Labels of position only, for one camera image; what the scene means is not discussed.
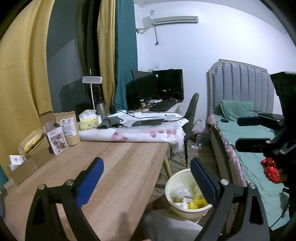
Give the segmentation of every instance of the green bedsheet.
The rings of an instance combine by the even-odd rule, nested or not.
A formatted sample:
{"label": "green bedsheet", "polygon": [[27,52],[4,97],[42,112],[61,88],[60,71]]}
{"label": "green bedsheet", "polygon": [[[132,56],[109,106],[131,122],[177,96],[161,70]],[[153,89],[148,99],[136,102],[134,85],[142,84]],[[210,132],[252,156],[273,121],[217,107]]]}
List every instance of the green bedsheet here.
{"label": "green bedsheet", "polygon": [[[270,138],[274,133],[269,128],[263,126],[238,126],[235,121],[223,123],[220,115],[215,115],[218,127],[229,144],[235,145],[238,138]],[[244,176],[248,183],[254,183],[261,195],[262,202],[267,215],[268,225],[271,226],[282,214],[282,209],[286,206],[288,197],[282,193],[283,184],[275,184],[263,173],[263,166],[260,164],[265,157],[261,153],[238,152]],[[289,221],[289,214],[281,218],[272,229],[276,229]]]}

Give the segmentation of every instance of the pillow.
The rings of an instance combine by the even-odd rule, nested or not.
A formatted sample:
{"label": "pillow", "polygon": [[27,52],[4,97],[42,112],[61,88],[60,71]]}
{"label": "pillow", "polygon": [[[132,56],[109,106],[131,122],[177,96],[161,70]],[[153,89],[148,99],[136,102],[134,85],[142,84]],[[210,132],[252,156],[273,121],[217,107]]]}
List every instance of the pillow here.
{"label": "pillow", "polygon": [[220,106],[225,118],[230,121],[237,121],[239,117],[249,117],[255,114],[253,102],[222,100]]}

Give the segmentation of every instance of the gray pants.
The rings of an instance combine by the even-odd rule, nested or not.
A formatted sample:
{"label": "gray pants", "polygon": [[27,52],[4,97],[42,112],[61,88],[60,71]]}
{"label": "gray pants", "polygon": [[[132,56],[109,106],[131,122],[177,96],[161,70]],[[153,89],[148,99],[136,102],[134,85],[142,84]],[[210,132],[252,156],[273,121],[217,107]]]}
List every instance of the gray pants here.
{"label": "gray pants", "polygon": [[152,241],[194,241],[202,226],[166,210],[154,210],[144,217],[146,239]]}

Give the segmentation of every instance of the red polka dot fabric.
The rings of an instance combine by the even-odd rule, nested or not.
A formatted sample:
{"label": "red polka dot fabric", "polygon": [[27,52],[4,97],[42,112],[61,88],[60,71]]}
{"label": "red polka dot fabric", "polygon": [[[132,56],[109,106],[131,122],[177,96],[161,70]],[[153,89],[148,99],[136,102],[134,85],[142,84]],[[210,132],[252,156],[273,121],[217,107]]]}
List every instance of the red polka dot fabric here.
{"label": "red polka dot fabric", "polygon": [[264,174],[273,183],[279,183],[279,173],[276,169],[276,163],[270,157],[266,157],[261,161],[261,165],[264,166]]}

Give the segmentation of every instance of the white trash can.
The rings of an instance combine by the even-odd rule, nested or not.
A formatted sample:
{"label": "white trash can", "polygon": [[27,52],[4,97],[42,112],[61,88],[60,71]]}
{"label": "white trash can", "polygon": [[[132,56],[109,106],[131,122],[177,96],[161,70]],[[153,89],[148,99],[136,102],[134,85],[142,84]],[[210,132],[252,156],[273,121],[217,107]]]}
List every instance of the white trash can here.
{"label": "white trash can", "polygon": [[165,186],[165,196],[169,201],[172,209],[175,213],[181,217],[184,217],[192,222],[199,221],[204,214],[208,212],[208,210],[212,207],[211,204],[207,205],[206,207],[199,208],[199,209],[185,209],[182,207],[177,206],[170,197],[170,192],[180,186],[181,184],[187,184],[191,187],[196,186],[196,181],[191,174],[190,169],[185,169],[175,173],[167,182]]}

